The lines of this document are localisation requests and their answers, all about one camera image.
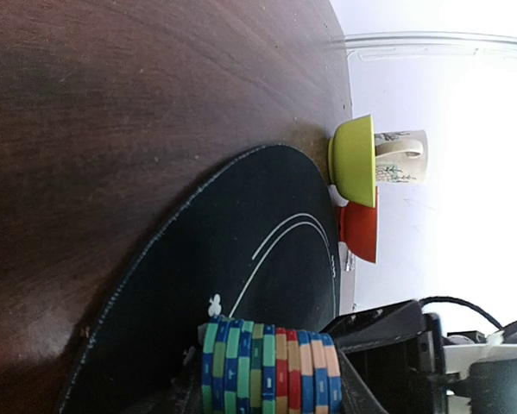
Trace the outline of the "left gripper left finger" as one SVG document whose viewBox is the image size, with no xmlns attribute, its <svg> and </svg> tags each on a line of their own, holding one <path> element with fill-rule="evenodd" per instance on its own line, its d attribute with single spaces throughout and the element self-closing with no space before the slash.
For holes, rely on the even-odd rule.
<svg viewBox="0 0 517 414">
<path fill-rule="evenodd" d="M 203 413 L 201 391 L 202 352 L 191 347 L 180 374 L 158 392 L 125 409 L 129 414 Z"/>
</svg>

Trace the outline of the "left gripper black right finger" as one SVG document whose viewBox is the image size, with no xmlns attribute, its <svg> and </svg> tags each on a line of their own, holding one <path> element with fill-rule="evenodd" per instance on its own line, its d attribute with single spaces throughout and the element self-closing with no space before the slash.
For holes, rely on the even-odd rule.
<svg viewBox="0 0 517 414">
<path fill-rule="evenodd" d="M 388 414 L 364 383 L 348 357 L 337 351 L 342 381 L 341 413 L 346 414 Z"/>
</svg>

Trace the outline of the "poker chip stack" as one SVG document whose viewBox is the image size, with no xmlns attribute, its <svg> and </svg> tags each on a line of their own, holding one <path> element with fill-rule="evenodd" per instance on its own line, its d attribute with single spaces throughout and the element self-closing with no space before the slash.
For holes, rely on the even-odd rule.
<svg viewBox="0 0 517 414">
<path fill-rule="evenodd" d="M 342 377 L 330 335 L 214 316 L 204 326 L 205 413 L 339 413 Z"/>
</svg>

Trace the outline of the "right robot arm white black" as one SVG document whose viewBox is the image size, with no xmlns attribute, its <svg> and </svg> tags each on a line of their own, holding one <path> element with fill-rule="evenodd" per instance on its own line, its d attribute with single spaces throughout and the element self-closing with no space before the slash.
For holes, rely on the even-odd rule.
<svg viewBox="0 0 517 414">
<path fill-rule="evenodd" d="M 466 307 L 496 329 L 444 333 L 428 304 Z M 517 321 L 445 296 L 336 317 L 324 329 L 342 373 L 344 413 L 517 413 Z"/>
</svg>

